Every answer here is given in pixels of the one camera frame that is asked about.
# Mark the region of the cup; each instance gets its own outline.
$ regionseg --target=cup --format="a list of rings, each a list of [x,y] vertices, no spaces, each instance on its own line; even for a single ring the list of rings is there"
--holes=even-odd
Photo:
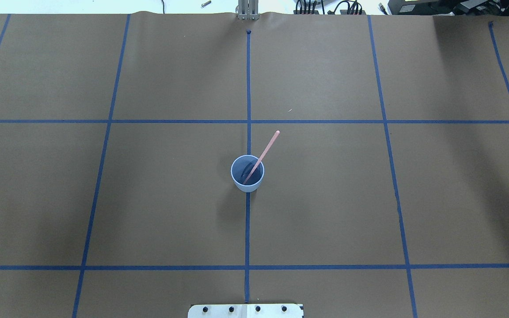
[[[258,158],[254,157],[254,155],[241,155],[231,165],[231,178],[235,185],[239,188],[239,190],[244,193],[251,193],[254,190],[258,189],[262,179],[264,178],[264,165],[260,163],[256,170],[253,172],[253,175],[248,179],[246,185],[243,185],[245,179],[255,166]]]

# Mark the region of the metal plate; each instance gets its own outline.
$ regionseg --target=metal plate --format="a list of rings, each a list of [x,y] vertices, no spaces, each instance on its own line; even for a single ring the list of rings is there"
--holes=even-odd
[[[188,310],[188,318],[303,318],[303,316],[303,304],[204,304],[194,305]]]

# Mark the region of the metal bracket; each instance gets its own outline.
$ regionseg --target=metal bracket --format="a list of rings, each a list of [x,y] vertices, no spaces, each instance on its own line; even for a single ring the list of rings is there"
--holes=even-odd
[[[258,20],[258,0],[239,0],[237,18],[239,20]]]
[[[304,318],[303,304],[193,305],[188,318]]]

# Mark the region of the metal post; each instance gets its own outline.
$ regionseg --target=metal post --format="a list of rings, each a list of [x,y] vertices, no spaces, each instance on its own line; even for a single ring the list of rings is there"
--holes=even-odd
[[[258,0],[239,0],[237,18],[239,20],[258,20]]]

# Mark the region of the pink straw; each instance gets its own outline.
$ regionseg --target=pink straw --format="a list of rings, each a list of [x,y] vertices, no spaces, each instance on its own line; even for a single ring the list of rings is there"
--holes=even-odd
[[[243,181],[243,185],[245,185],[248,181],[248,179],[251,177],[251,175],[253,175],[253,173],[255,172],[255,170],[257,169],[258,165],[260,165],[262,159],[264,158],[264,156],[266,155],[266,153],[268,152],[268,149],[270,149],[270,147],[272,147],[272,144],[274,144],[274,141],[277,139],[278,135],[280,135],[280,131],[277,130],[275,133],[274,133],[274,136],[272,136],[272,138],[270,139],[270,141],[268,142],[268,145],[266,145],[266,148],[264,149],[264,151],[262,152],[262,155],[260,155],[260,157],[258,158],[257,162],[254,164],[254,167],[253,169],[251,170],[251,172],[249,173],[249,175],[247,176],[247,178],[245,179],[245,181]]]

